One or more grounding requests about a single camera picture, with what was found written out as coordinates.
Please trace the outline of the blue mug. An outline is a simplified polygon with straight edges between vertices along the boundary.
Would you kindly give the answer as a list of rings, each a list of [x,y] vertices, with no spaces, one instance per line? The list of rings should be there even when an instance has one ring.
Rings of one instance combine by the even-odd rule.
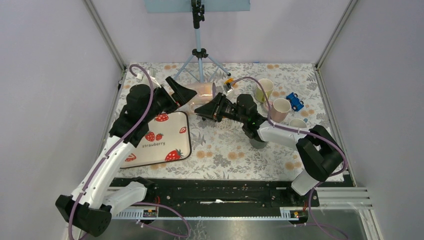
[[[307,128],[307,124],[303,119],[294,118],[289,121],[288,125],[293,128],[305,129]]]

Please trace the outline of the grey mug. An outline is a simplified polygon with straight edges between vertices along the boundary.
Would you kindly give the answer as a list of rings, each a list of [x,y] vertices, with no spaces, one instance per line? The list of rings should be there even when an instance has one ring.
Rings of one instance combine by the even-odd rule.
[[[255,149],[264,149],[268,145],[267,141],[256,140],[254,138],[249,139],[249,143]]]

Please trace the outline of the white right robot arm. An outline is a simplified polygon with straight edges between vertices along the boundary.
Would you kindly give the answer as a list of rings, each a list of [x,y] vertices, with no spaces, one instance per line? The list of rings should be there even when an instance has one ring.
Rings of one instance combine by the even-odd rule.
[[[293,206],[301,205],[307,199],[307,193],[318,183],[325,182],[344,162],[343,151],[323,126],[307,129],[276,123],[258,112],[258,106],[249,94],[239,95],[233,103],[219,93],[194,112],[204,120],[217,123],[224,118],[239,122],[251,140],[296,150],[304,169],[286,193],[287,201]]]

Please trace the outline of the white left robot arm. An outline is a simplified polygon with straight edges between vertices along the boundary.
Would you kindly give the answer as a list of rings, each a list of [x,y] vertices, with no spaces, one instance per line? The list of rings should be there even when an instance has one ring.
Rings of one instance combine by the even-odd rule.
[[[154,190],[138,180],[110,196],[106,192],[123,162],[149,132],[149,123],[160,114],[175,112],[197,95],[195,90],[180,85],[170,76],[166,82],[172,93],[151,79],[148,84],[130,88],[126,104],[92,168],[70,195],[61,194],[56,199],[55,206],[68,223],[70,240],[73,227],[98,237],[105,232],[112,217],[127,207],[137,202],[144,206],[154,202]]]

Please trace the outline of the pink mug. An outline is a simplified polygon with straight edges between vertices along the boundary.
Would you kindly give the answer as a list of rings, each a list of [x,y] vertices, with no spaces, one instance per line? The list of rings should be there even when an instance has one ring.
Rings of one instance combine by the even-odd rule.
[[[264,108],[269,112],[272,121],[282,123],[291,110],[291,103],[285,98],[277,98],[270,105],[265,101]]]

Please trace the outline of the pale pink tall cup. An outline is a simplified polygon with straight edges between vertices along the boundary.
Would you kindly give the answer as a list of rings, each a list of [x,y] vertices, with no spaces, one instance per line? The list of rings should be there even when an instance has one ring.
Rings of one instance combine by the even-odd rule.
[[[197,82],[185,85],[186,88],[197,92],[190,100],[190,104],[203,105],[210,102],[216,96],[216,85],[214,82]]]

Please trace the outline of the yellow mug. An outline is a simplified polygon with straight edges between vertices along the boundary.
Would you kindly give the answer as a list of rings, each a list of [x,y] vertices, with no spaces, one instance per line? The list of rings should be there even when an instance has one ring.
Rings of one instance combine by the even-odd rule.
[[[262,78],[256,85],[255,99],[260,103],[264,103],[269,98],[274,89],[274,83],[268,78]]]

